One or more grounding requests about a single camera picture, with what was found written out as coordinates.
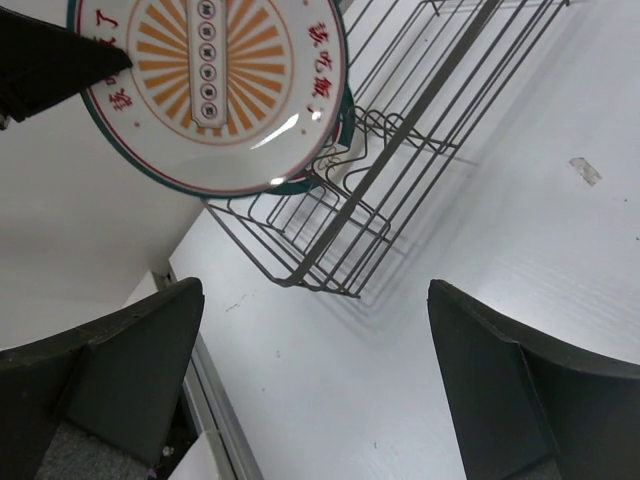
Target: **decorative plate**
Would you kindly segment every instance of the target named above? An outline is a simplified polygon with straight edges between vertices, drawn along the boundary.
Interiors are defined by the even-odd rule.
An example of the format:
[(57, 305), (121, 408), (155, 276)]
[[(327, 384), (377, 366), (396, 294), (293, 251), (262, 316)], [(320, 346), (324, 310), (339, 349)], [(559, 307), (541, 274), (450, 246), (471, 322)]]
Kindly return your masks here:
[(68, 26), (128, 52), (133, 68), (83, 98), (116, 150), (173, 189), (268, 190), (334, 128), (347, 62), (332, 0), (70, 0)]

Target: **black object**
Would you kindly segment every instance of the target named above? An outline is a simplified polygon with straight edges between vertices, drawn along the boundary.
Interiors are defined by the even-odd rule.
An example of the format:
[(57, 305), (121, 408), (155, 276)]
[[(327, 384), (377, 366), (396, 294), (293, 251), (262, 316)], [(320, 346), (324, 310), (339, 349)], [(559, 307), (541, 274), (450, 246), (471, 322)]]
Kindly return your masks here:
[(119, 48), (0, 7), (0, 129), (131, 66)]
[(640, 366), (434, 280), (429, 318), (469, 480), (638, 480)]
[(33, 478), (62, 420), (157, 463), (203, 308), (202, 284), (187, 279), (99, 320), (0, 352), (0, 478)]

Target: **orange sunburst pattern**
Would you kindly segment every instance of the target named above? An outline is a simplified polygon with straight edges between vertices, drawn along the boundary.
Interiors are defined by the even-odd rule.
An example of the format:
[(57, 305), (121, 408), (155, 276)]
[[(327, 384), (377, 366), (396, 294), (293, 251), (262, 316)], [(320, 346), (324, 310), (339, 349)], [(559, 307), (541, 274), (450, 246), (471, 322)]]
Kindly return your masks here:
[(134, 79), (165, 125), (198, 142), (233, 144), (259, 133), (277, 116), (291, 88), (292, 52), (270, 2), (227, 0), (226, 124), (200, 128), (193, 118), (189, 76), (187, 2), (194, 0), (140, 1), (129, 40), (139, 67)]

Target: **white wall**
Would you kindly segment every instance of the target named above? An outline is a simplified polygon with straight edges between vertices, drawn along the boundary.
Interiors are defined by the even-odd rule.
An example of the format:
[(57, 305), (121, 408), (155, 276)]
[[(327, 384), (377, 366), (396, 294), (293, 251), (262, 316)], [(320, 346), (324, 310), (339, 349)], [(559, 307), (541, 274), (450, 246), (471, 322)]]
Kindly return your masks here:
[[(0, 0), (64, 25), (66, 0)], [(0, 349), (120, 308), (199, 203), (110, 147), (74, 97), (0, 133)]]

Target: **metal wire rack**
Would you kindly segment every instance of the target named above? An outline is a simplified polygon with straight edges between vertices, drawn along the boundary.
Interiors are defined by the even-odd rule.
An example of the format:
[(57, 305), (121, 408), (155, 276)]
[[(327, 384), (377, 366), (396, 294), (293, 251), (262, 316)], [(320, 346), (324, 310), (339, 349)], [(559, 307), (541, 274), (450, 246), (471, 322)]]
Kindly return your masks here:
[(449, 165), (466, 161), (463, 145), (569, 5), (369, 0), (347, 32), (358, 85), (351, 148), (318, 156), (318, 186), (303, 194), (207, 200), (206, 209), (271, 281), (359, 297), (390, 252), (402, 256), (405, 227)]

